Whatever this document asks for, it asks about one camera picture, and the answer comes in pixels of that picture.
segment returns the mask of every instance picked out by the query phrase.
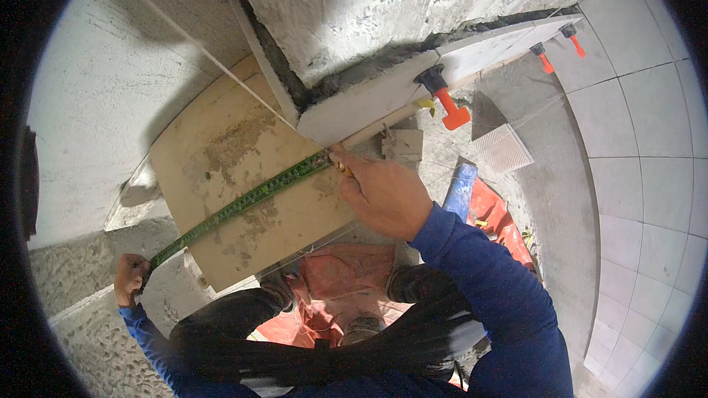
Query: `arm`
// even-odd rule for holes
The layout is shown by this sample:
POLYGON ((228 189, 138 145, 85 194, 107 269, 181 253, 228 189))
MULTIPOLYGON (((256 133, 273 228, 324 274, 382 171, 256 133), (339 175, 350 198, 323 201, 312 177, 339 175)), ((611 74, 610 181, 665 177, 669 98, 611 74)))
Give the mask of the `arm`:
POLYGON ((135 338, 145 358, 170 386, 176 397, 256 397, 248 387, 231 383, 204 383, 194 381, 190 368, 173 350, 169 341, 147 317, 142 305, 135 304, 135 293, 142 285, 142 277, 149 270, 149 262, 138 254, 120 256, 113 288, 118 300, 118 313, 123 317, 130 336, 135 338))
POLYGON ((504 246, 437 205, 412 246, 455 280, 489 332, 492 351, 474 367, 470 391, 573 396, 568 351, 551 297, 504 246))
POLYGON ((332 160, 353 173, 341 179, 341 194, 362 223, 412 242, 424 261, 455 279, 489 332, 493 350, 473 369, 470 390, 485 396, 573 396, 551 298, 528 269, 481 230, 433 205, 415 172, 338 147, 332 160))

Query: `white string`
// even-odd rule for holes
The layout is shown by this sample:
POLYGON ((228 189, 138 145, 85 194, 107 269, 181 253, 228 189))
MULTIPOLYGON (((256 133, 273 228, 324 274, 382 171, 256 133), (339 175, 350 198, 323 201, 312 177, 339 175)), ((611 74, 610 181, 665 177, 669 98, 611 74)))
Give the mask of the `white string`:
POLYGON ((285 123, 285 124, 288 125, 290 128, 292 128, 292 129, 293 129, 296 133, 298 133, 300 136, 305 137, 303 134, 301 134, 300 132, 298 132, 298 130, 295 129, 295 127, 294 127, 293 125, 291 125, 287 120, 285 120, 282 116, 280 116, 280 114, 278 114, 278 112, 277 112, 276 110, 274 110, 269 104, 267 104, 265 100, 261 99, 261 97, 260 97, 258 94, 256 94, 255 92, 253 92, 253 90, 252 90, 251 88, 249 88, 248 86, 246 86, 245 83, 243 83, 238 77, 236 77, 236 75, 235 75, 234 73, 232 73, 231 71, 229 71, 229 68, 225 67, 225 66, 223 65, 223 63, 221 63, 221 62, 219 62, 219 61, 217 60, 216 57, 212 56, 212 54, 211 54, 206 48, 204 48, 204 46, 202 46, 202 44, 200 44, 194 37, 191 37, 190 34, 189 34, 187 31, 185 31, 182 27, 180 27, 180 26, 177 24, 177 22, 175 22, 174 20, 172 20, 172 18, 170 18, 169 15, 167 15, 167 14, 166 14, 163 10, 161 10, 155 3, 153 3, 152 0, 142 0, 142 1, 145 2, 145 4, 147 4, 147 6, 149 6, 153 11, 155 11, 155 13, 156 13, 157 15, 159 15, 160 17, 162 17, 162 19, 163 19, 165 22, 167 22, 167 23, 170 25, 170 27, 172 27, 175 31, 179 32, 179 33, 182 35, 182 37, 184 37, 185 39, 189 40, 192 44, 194 44, 194 46, 196 46, 197 48, 199 48, 199 50, 202 51, 202 54, 204 54, 204 56, 206 56, 209 60, 211 60, 220 70, 222 70, 222 71, 224 72, 224 74, 226 74, 226 75, 228 75, 229 77, 231 77, 232 79, 234 79, 234 80, 236 81, 236 83, 238 83, 243 89, 245 89, 250 95, 252 95, 253 98, 255 98, 256 100, 258 100, 259 102, 261 102, 261 104, 262 104, 263 106, 265 106, 266 108, 268 108, 268 110, 270 110, 270 112, 272 112, 273 114, 275 114, 275 116, 278 117, 283 123, 285 123))

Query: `floor tile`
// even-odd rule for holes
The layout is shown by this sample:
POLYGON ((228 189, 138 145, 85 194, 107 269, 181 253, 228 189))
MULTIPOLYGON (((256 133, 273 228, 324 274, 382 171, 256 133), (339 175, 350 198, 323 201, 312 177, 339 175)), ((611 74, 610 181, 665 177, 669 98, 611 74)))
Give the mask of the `floor tile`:
POLYGON ((693 160, 693 207, 688 230, 708 238, 708 159, 693 160))
POLYGON ((633 73, 673 59, 644 0, 583 0, 580 8, 617 74, 633 73))
POLYGON ((678 77, 681 80, 683 95, 686 98, 688 121, 691 124, 693 156, 708 158, 708 117, 706 117, 706 98, 704 97, 696 70, 691 60, 676 63, 678 77))
POLYGON ((672 63, 619 78, 642 157, 692 157, 686 101, 672 63))
POLYGON ((657 326, 646 345, 646 351, 649 352, 649 355, 652 357, 663 362, 671 350, 674 341, 676 341, 675 333, 662 326, 657 326))
POLYGON ((615 394, 619 398, 637 398, 646 388, 646 381, 640 374, 630 370, 617 388, 615 394))
POLYGON ((674 60, 688 58, 686 44, 681 37, 679 26, 667 9, 663 0, 644 0, 654 16, 659 30, 668 44, 668 50, 674 60))
POLYGON ((591 158, 601 214, 642 221, 642 175, 638 158, 591 158))
POLYGON ((668 299, 668 305, 666 305, 664 314, 661 315, 659 324, 678 335, 681 333, 681 328, 686 321, 692 304, 692 296, 678 289, 674 289, 671 293, 671 297, 668 299))
POLYGON ((695 295, 698 283, 703 275, 703 267, 706 259, 708 240, 695 235, 689 235, 686 241, 686 250, 683 252, 681 269, 678 270, 676 279, 677 289, 681 289, 687 294, 695 295))
POLYGON ((597 340, 598 343, 602 344, 608 350, 613 350, 619 337, 620 333, 618 331, 598 319, 595 319, 595 325, 593 326, 594 340, 597 340))
POLYGON ((644 221, 688 232, 693 159, 642 157, 644 221))
POLYGON ((637 371, 643 378, 651 380, 659 371, 659 367, 661 367, 661 362, 645 350, 639 356, 632 369, 637 371))
POLYGON ((620 379, 615 377, 609 370, 604 369, 600 374, 600 381, 603 382, 610 390, 615 390, 615 387, 620 385, 620 379))
POLYGON ((610 329, 614 329, 617 332, 622 330, 622 325, 624 324, 624 318, 627 316, 628 309, 629 308, 627 306, 614 301, 605 294, 601 293, 597 297, 597 319, 605 323, 610 329))
POLYGON ((643 348, 649 342, 654 329, 656 329, 655 322, 630 309, 627 313, 627 318, 624 320, 622 335, 643 348))
POLYGON ((641 247, 640 222, 600 214, 600 253, 603 259, 637 270, 641 247))
POLYGON ((597 360, 590 355, 585 357, 585 362, 583 363, 583 366, 587 367, 590 372, 593 373, 594 376, 599 377, 603 373, 603 369, 605 366, 602 364, 598 363, 597 360))
POLYGON ((612 351, 600 344, 598 340, 592 338, 588 346, 588 355, 595 358, 602 367, 605 367, 607 360, 609 360, 610 355, 612 355, 612 351))
POLYGON ((671 290, 671 286, 639 274, 636 276, 634 294, 632 294, 632 302, 629 306, 633 311, 658 323, 666 308, 668 298, 671 296, 671 290))
POLYGON ((639 273, 673 286, 681 269, 688 234, 644 224, 639 273))
POLYGON ((637 346, 625 336, 620 335, 617 340, 617 344, 615 345, 615 349, 612 350, 610 359, 607 360, 605 370, 608 370, 615 377, 621 380, 630 371, 630 369, 632 369, 634 363, 639 359, 641 354, 641 347, 637 346))
POLYGON ((600 262, 600 292, 629 306, 636 281, 636 271, 603 259, 600 262))
POLYGON ((571 92, 567 97, 588 157, 638 155, 632 119, 618 79, 571 92))
POLYGON ((588 21, 583 19, 574 25, 578 31, 576 38, 585 50, 585 57, 579 58, 573 42, 562 34, 543 44, 546 57, 556 70, 558 80, 561 81, 566 92, 579 90, 616 76, 605 48, 588 21))

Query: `shoe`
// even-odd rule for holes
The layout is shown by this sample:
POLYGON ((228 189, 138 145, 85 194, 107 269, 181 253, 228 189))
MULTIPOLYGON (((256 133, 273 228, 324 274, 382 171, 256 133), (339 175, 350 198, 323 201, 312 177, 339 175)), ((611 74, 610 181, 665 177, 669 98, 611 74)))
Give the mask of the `shoe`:
POLYGON ((260 272, 256 274, 256 280, 261 284, 261 289, 268 291, 282 301, 283 312, 292 312, 296 301, 295 294, 283 279, 280 268, 273 270, 273 267, 270 266, 261 272, 265 275, 261 276, 260 272))
POLYGON ((357 317, 346 327, 339 346, 360 343, 381 332, 385 324, 376 317, 357 317))

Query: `black pants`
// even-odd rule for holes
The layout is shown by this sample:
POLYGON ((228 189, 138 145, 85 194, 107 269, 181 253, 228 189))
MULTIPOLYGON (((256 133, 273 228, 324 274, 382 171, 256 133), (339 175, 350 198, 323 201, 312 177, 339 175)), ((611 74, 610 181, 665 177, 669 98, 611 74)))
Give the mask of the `black pants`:
POLYGON ((177 323, 170 341, 203 380, 241 382, 256 391, 325 385, 390 370, 448 381, 453 360, 484 337, 482 324, 455 282, 426 264, 408 268, 392 282, 392 289, 419 302, 380 334, 351 346, 303 349, 246 340, 281 310, 277 299, 261 288, 240 290, 204 306, 177 323))

